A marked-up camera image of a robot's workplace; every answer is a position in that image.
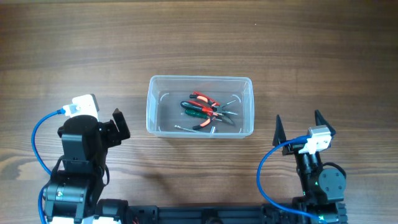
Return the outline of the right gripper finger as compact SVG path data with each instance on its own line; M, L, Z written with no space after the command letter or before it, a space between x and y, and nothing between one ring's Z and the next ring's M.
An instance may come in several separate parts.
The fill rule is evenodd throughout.
M286 139L284 127L282 124L282 120L281 120L280 116L277 115L276 116L276 124L275 124L275 133L274 133L272 145L278 146L286 141L287 141L287 139Z
M319 110L315 110L315 124L317 126L325 125L331 133L331 137L336 134L335 129L329 124L329 122L322 116Z

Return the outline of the clear plastic container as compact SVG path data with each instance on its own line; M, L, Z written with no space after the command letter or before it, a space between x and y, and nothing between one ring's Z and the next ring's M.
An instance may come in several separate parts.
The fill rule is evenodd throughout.
M233 124L216 119L193 132L205 120L185 113L182 101L198 91L231 111ZM243 139L254 131L254 93L250 78L156 75L149 83L146 108L148 132L163 138Z

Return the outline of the small metal hammer tool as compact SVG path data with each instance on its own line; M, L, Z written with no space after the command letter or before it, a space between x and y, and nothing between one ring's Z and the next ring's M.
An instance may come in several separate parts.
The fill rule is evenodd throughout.
M190 133L207 133L207 134L214 134L217 132L217 129L215 126L212 126L211 129L207 132L207 131L201 131L200 129L194 129L194 128L186 128L186 127L182 127L179 125L175 125L174 128L176 129L180 129L183 131L188 131Z

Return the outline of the black orange needle-nose pliers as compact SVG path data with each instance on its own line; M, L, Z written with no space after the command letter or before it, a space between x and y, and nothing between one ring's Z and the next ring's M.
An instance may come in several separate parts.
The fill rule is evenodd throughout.
M210 98L209 96L206 96L206 95L204 95L204 94L202 94L202 93L200 93L198 91L194 91L190 95L190 98L203 101L203 102L209 104L209 107L215 109L216 111L221 111L221 110L228 111L228 110L225 110L224 108L226 106L230 105L231 103L234 103L236 101L236 100L233 100L233 101L230 101L228 103L221 104L221 103L215 101L214 99Z

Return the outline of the red handled snips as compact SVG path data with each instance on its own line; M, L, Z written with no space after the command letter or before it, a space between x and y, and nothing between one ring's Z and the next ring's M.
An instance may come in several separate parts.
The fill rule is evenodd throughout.
M234 114L230 111L216 111L215 109L205 106L196 101L182 101L181 107L185 108L185 113L189 116L206 119L202 124L193 127L194 130L199 130L208 126L211 122L218 120L234 126L234 122L227 116L227 114Z

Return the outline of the black red screwdriver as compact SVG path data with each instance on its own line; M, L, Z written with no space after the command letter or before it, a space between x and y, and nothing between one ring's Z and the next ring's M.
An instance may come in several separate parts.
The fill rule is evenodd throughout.
M196 101L182 101L180 106L187 110L195 110L198 112L206 113L206 114L215 114L217 116L222 116L221 113L215 112L212 108L204 106Z

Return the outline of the green handled screwdriver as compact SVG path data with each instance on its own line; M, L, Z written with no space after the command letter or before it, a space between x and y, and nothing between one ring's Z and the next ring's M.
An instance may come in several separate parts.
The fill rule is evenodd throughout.
M217 121L222 121L221 118L219 118L217 115L215 114L206 114L206 113L202 113L202 112L198 112L195 110L185 110L185 113L189 116L195 117L195 118L201 118L201 119L210 119L213 118L214 120Z

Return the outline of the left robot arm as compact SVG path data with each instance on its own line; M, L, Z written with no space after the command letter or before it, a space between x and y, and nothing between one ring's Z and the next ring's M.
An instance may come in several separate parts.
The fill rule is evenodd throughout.
M63 155L44 186L41 204L44 220L70 218L82 223L95 213L100 195L109 182L106 165L108 149L131 137L123 113L113 112L113 119L102 123L91 115L67 119L59 127Z

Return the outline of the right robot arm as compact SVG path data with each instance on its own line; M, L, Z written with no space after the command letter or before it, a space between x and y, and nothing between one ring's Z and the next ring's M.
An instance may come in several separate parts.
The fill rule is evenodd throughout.
M333 162L322 162L320 153L331 147L335 129L315 111L315 125L308 129L306 142L289 143L282 147L282 155L293 155L296 172L303 190L302 197L295 197L295 210L316 216L297 218L298 223L347 223L344 200L346 172Z

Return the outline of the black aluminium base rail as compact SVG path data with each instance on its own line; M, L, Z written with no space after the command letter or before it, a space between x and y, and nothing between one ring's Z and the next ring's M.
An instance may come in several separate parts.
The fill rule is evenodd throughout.
M127 224L303 224L347 223L345 204L336 208L311 210L316 219L280 210L270 204L261 206L156 207L130 206L123 223Z

